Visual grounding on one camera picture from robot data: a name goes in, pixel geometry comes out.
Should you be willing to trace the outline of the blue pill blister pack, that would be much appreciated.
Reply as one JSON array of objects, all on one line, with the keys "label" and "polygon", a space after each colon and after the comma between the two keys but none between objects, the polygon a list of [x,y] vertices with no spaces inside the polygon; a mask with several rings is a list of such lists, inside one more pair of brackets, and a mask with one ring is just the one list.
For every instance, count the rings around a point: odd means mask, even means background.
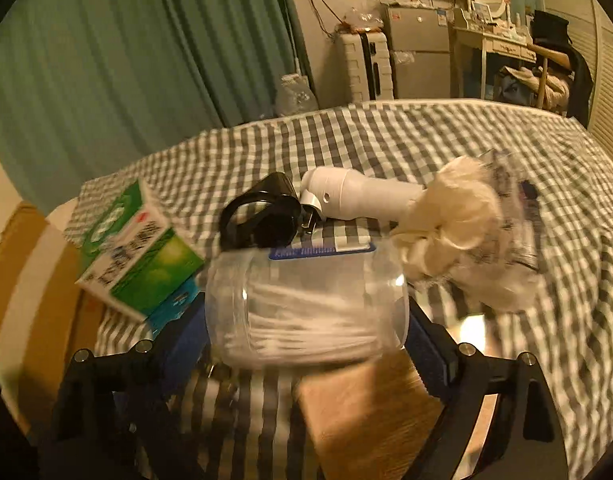
[{"label": "blue pill blister pack", "polygon": [[195,276],[187,278],[146,319],[151,335],[157,337],[166,324],[178,320],[196,299],[199,292],[197,278]]}]

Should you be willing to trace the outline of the tan cardboard product box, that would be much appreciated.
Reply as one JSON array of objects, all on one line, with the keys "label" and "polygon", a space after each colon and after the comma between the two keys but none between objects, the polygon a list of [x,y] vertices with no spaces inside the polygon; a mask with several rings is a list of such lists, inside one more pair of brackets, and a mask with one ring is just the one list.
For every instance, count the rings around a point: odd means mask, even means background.
[{"label": "tan cardboard product box", "polygon": [[308,375],[296,398],[324,479],[401,479],[439,420],[403,351]]}]

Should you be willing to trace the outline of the green white medicine box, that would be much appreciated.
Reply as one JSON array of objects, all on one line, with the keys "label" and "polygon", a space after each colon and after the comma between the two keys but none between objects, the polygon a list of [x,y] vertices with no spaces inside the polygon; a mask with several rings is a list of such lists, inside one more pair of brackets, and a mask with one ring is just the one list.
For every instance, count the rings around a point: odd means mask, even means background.
[{"label": "green white medicine box", "polygon": [[76,284],[140,322],[204,266],[142,179],[124,188],[85,233],[81,262]]}]

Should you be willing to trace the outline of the cream scrunchie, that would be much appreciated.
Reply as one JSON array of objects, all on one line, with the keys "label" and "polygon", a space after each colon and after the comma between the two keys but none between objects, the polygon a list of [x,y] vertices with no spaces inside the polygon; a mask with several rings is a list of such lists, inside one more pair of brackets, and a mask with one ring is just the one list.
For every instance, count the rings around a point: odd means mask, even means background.
[{"label": "cream scrunchie", "polygon": [[440,169],[390,233],[410,284],[451,282],[496,311],[533,306],[541,282],[541,207],[515,157],[491,150]]}]

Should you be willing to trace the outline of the clear cotton swab jar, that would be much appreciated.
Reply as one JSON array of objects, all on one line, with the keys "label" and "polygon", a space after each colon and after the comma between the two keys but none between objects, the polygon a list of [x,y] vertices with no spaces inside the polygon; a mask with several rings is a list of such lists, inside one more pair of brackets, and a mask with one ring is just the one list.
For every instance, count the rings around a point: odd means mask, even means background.
[{"label": "clear cotton swab jar", "polygon": [[364,361],[404,347],[408,289],[390,240],[241,249],[210,265],[206,319],[230,366]]}]

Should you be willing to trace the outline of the brown cardboard box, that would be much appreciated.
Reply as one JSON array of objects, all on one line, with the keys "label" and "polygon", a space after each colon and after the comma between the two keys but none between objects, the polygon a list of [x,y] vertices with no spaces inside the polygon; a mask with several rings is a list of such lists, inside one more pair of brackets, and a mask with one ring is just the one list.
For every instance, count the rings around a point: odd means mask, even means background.
[{"label": "brown cardboard box", "polygon": [[105,307],[80,273],[79,249],[19,204],[0,234],[0,386],[24,434],[49,426],[71,356],[94,348]]}]

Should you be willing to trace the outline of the green curtain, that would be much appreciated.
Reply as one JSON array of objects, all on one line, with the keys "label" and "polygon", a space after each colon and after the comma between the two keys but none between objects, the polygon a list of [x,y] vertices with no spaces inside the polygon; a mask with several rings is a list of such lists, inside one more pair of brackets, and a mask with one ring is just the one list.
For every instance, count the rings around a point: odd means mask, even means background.
[{"label": "green curtain", "polygon": [[275,113],[311,70],[294,0],[15,0],[0,21],[0,163],[42,211],[201,131]]}]

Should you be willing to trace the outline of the wooden chair with clothes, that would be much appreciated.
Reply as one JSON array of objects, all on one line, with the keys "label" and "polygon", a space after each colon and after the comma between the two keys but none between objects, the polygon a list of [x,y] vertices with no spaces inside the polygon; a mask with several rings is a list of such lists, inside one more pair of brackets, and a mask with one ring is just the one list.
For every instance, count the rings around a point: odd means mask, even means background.
[{"label": "wooden chair with clothes", "polygon": [[594,81],[583,54],[573,47],[569,22],[536,11],[530,31],[527,47],[536,54],[536,65],[502,68],[497,74],[495,100],[573,117],[587,127]]}]

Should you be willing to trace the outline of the large water bottle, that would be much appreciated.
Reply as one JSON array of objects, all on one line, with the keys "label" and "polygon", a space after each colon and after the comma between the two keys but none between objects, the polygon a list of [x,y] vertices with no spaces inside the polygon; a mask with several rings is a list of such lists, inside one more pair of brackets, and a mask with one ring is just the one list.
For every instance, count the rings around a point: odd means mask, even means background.
[{"label": "large water bottle", "polygon": [[308,78],[300,74],[281,76],[277,84],[275,110],[278,116],[299,115],[318,110]]}]

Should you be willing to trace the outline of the white dressing table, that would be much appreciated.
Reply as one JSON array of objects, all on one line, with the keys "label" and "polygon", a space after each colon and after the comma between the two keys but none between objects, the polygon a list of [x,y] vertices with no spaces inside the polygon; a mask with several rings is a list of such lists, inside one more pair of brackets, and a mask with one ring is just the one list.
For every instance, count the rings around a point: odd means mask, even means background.
[{"label": "white dressing table", "polygon": [[504,66],[534,66],[536,54],[518,40],[451,26],[451,92],[456,98],[492,99],[487,91]]}]

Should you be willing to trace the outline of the louvered wardrobe doors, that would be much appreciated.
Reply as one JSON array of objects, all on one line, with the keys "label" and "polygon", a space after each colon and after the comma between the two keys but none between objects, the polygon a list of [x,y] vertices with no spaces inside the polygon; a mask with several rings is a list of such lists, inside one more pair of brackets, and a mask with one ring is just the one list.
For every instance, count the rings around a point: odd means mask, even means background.
[{"label": "louvered wardrobe doors", "polygon": [[543,0],[546,11],[569,21],[573,46],[584,55],[594,90],[588,131],[613,160],[613,21],[598,0]]}]

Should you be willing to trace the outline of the white suitcase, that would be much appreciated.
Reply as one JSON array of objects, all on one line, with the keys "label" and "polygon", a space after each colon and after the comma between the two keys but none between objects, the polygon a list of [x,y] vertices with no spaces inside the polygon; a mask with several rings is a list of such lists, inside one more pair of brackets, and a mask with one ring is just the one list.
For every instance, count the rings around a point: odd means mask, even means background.
[{"label": "white suitcase", "polygon": [[341,34],[335,44],[347,102],[394,99],[390,51],[383,32]]}]

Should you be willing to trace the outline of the silver mini fridge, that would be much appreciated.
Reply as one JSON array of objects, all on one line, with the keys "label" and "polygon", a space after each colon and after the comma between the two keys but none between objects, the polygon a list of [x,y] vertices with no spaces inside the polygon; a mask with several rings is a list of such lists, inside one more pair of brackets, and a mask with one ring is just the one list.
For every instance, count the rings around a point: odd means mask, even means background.
[{"label": "silver mini fridge", "polygon": [[389,40],[398,99],[448,99],[451,96],[451,44],[443,9],[388,6]]}]

